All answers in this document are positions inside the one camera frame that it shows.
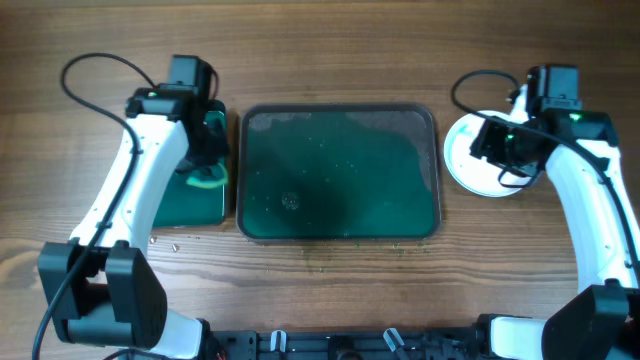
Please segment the white plate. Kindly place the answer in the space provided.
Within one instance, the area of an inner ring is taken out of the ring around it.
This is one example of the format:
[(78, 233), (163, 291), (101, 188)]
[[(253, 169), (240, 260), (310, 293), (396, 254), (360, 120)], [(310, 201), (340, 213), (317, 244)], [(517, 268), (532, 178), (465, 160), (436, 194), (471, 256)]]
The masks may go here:
[(471, 155), (471, 145), (478, 136), (484, 119), (466, 114), (457, 120), (448, 131), (443, 148), (443, 157), (451, 176), (465, 189), (484, 197), (506, 197), (520, 191), (509, 185), (525, 185), (530, 178), (505, 173), (498, 181), (502, 169), (489, 164), (485, 158)]

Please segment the green yellow sponge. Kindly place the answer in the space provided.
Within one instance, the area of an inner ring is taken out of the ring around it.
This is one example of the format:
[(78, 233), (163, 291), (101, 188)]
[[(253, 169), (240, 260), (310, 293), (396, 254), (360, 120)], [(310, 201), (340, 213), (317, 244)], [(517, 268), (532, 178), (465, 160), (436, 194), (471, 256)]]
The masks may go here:
[(187, 185), (205, 190), (226, 186), (228, 182), (228, 170), (221, 162), (192, 171), (186, 180)]

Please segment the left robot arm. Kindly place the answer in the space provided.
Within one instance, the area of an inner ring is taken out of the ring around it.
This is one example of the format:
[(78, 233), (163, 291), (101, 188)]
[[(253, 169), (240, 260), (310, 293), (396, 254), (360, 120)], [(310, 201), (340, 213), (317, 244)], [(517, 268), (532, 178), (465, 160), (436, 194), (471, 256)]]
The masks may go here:
[(64, 243), (48, 242), (37, 269), (47, 309), (34, 336), (109, 347), (115, 357), (223, 359), (208, 322), (172, 311), (147, 260), (152, 226), (172, 177), (218, 190), (229, 181), (219, 77), (199, 57), (176, 55), (163, 83), (148, 81), (117, 117), (123, 137), (90, 210)]

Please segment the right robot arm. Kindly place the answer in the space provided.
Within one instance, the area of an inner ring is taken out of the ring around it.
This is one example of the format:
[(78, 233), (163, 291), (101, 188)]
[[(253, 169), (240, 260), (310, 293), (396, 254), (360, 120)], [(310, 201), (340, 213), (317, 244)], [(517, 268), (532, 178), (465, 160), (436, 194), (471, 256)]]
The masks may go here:
[(534, 182), (545, 173), (569, 228), (579, 293), (547, 320), (495, 316), (488, 351), (505, 359), (636, 359), (639, 226), (610, 116), (586, 111), (572, 65), (533, 67), (512, 119), (484, 115), (471, 156)]

